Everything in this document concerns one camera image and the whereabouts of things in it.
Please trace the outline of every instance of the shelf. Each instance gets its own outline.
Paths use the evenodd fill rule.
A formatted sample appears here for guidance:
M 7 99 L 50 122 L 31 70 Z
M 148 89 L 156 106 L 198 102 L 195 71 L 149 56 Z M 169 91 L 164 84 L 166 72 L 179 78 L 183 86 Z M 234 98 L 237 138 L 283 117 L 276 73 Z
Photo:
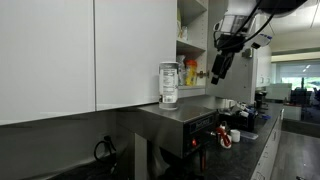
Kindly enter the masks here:
M 205 47 L 194 45 L 189 41 L 177 38 L 177 54 L 195 54 L 206 51 Z
M 204 89 L 206 86 L 179 86 L 179 90 L 185 90 L 185 89 Z
M 178 0 L 181 13 L 181 25 L 187 26 L 203 12 L 207 11 L 199 0 Z

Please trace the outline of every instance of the robotic arm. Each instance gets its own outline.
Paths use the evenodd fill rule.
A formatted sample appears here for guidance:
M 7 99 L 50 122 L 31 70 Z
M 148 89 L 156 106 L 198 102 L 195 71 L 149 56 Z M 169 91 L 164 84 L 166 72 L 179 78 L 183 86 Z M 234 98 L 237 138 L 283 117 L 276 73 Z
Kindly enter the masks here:
M 273 17 L 291 14 L 307 0 L 228 0 L 228 9 L 224 18 L 214 27 L 214 44 L 220 54 L 216 56 L 212 67 L 211 83 L 218 84 L 224 79 L 231 67 L 235 53 L 239 53 L 248 41 L 252 48 L 258 49 L 270 43 L 272 37 L 259 34 Z M 249 36 L 255 16 L 259 13 L 269 15 L 267 22 L 252 36 Z

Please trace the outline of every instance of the black countertop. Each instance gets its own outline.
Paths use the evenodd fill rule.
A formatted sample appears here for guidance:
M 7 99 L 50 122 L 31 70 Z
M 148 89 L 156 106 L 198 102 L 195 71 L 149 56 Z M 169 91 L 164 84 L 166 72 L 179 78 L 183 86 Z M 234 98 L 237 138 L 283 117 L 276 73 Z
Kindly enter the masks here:
M 268 110 L 265 114 L 271 116 L 269 120 L 257 117 L 253 133 L 259 135 L 256 140 L 241 137 L 239 143 L 232 143 L 231 149 L 224 149 L 216 141 L 207 146 L 207 169 L 201 175 L 206 180 L 246 180 L 250 179 L 259 161 L 269 135 L 274 127 L 277 117 L 282 109 L 282 104 L 268 103 Z M 199 167 L 198 156 L 192 166 Z M 111 165 L 103 165 L 95 162 L 87 166 L 60 174 L 52 180 L 63 179 L 115 179 L 110 175 Z
M 240 142 L 232 143 L 230 149 L 222 148 L 217 142 L 209 144 L 207 170 L 203 173 L 205 179 L 250 179 L 281 109 L 282 104 L 268 103 L 268 110 L 263 111 L 271 118 L 269 120 L 256 118 L 253 132 L 259 135 L 256 140 L 241 137 Z

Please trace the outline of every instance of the countertop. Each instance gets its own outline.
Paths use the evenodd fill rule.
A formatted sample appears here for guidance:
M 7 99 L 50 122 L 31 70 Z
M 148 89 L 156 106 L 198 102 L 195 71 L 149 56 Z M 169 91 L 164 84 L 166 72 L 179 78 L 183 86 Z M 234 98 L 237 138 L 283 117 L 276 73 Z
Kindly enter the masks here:
M 207 169 L 201 173 L 206 180 L 246 180 L 250 179 L 259 161 L 261 153 L 267 143 L 277 117 L 282 109 L 282 104 L 268 103 L 265 114 L 271 116 L 269 120 L 256 118 L 253 133 L 259 135 L 256 140 L 241 137 L 239 143 L 233 143 L 231 149 L 224 149 L 212 141 L 207 146 Z M 194 159 L 192 166 L 198 166 L 199 160 Z M 98 162 L 58 175 L 52 180 L 63 179 L 114 179 L 110 175 L 110 165 L 104 166 Z M 90 174 L 89 178 L 81 175 Z

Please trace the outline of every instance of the wall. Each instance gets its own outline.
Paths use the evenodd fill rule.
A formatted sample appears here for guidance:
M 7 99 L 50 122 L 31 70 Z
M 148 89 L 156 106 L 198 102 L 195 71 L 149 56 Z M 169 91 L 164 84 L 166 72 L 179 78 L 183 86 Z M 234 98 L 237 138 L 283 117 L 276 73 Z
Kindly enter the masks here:
M 0 126 L 0 177 L 21 179 L 93 161 L 102 134 L 115 139 L 115 113 L 102 111 Z
M 273 37 L 272 52 L 320 47 L 320 28 L 279 34 Z

